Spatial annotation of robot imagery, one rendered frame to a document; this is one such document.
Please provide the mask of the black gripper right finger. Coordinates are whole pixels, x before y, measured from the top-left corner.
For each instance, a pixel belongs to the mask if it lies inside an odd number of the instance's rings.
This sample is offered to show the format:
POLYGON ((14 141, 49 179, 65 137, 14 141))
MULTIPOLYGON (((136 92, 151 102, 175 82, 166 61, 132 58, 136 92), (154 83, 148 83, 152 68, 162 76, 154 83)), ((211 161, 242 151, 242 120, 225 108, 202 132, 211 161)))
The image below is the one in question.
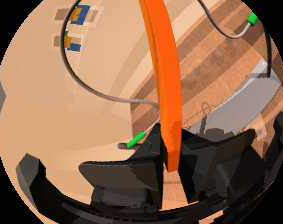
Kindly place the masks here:
POLYGON ((200 200, 198 194, 204 189, 219 161, 242 151, 253 144, 255 129, 247 129, 241 135, 229 139, 214 141, 202 139, 196 133, 190 133, 182 128, 180 161, 178 161, 178 176, 184 186, 186 201, 193 204, 200 200))

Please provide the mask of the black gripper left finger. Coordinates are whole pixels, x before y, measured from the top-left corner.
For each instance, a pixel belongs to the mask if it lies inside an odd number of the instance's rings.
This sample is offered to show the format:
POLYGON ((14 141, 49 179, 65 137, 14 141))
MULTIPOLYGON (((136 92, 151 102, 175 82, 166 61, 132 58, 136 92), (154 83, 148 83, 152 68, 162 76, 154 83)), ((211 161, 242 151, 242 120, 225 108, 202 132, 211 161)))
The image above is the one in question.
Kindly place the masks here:
POLYGON ((78 171, 90 185, 109 188, 149 188, 154 204, 162 209, 164 194, 164 148, 161 123, 154 124, 144 143, 128 160, 84 161, 78 171))

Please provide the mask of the orange handle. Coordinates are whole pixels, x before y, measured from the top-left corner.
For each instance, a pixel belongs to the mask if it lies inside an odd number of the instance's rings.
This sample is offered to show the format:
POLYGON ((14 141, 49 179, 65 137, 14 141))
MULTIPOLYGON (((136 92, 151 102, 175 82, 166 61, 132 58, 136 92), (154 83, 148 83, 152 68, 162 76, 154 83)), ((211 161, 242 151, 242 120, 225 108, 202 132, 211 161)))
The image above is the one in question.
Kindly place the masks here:
POLYGON ((176 39, 164 0, 138 0, 145 20, 161 115, 161 139, 168 173, 178 171, 182 133, 182 89, 176 39))

